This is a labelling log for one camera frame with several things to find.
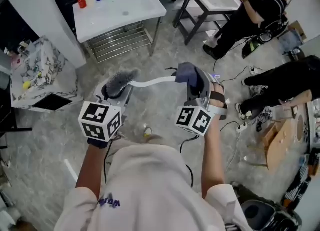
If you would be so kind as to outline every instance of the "white t-shirt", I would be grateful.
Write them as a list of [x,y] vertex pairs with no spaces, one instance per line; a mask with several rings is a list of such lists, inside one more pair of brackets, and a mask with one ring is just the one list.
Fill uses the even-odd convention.
[[190,187],[181,154],[171,147],[119,150],[107,180],[99,201],[86,187],[73,189],[54,230],[220,231],[227,222],[251,231],[233,187],[216,185],[202,199]]

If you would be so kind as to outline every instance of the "person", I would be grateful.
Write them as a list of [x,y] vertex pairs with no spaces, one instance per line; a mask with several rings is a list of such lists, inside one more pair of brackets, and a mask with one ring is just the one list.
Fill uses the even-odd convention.
[[265,93],[237,103],[239,118],[264,107],[295,107],[320,98],[320,58],[311,55],[300,61],[288,62],[267,72],[248,77],[245,86],[268,86]]
[[[224,95],[219,84],[212,84],[211,90]],[[210,104],[224,106],[213,99]],[[214,116],[204,136],[202,195],[191,188],[189,170],[177,150],[137,144],[114,155],[100,197],[105,142],[96,144],[103,149],[90,144],[76,188],[66,197],[54,230],[222,231],[229,224],[251,231],[233,187],[225,184],[219,119]]]
[[205,53],[215,60],[223,58],[237,41],[258,35],[262,28],[279,20],[288,5],[287,0],[240,1],[241,6],[222,28],[220,39],[216,38],[216,34],[212,40],[203,45]]

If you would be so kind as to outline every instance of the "black pants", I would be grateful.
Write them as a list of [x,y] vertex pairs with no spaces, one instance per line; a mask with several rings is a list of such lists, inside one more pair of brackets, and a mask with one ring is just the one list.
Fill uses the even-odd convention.
[[259,33],[258,26],[249,20],[246,13],[244,14],[235,13],[222,28],[222,35],[213,49],[216,57],[223,58],[236,42]]
[[247,86],[268,86],[266,93],[250,98],[241,104],[240,109],[244,115],[248,111],[279,106],[281,105],[279,100],[286,101],[296,96],[292,91],[292,86],[286,82],[282,82],[283,80],[290,81],[292,78],[290,77],[291,74],[284,72],[286,70],[282,67],[283,66],[244,80]]

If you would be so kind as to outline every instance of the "power strip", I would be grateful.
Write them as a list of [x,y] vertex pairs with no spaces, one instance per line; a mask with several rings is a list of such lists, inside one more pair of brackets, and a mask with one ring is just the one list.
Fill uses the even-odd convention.
[[256,67],[250,67],[250,74],[252,75],[252,76],[255,76],[255,75],[258,75],[259,74],[259,70],[258,70],[258,68],[256,68]]
[[236,132],[237,133],[242,133],[244,130],[246,130],[248,128],[248,125],[246,123],[238,126],[238,128],[236,128]]

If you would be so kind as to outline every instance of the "wire rack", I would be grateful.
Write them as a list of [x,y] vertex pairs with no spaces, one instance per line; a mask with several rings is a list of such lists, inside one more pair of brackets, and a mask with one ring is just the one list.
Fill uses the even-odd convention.
[[152,43],[153,39],[142,22],[115,29],[89,41],[98,63]]

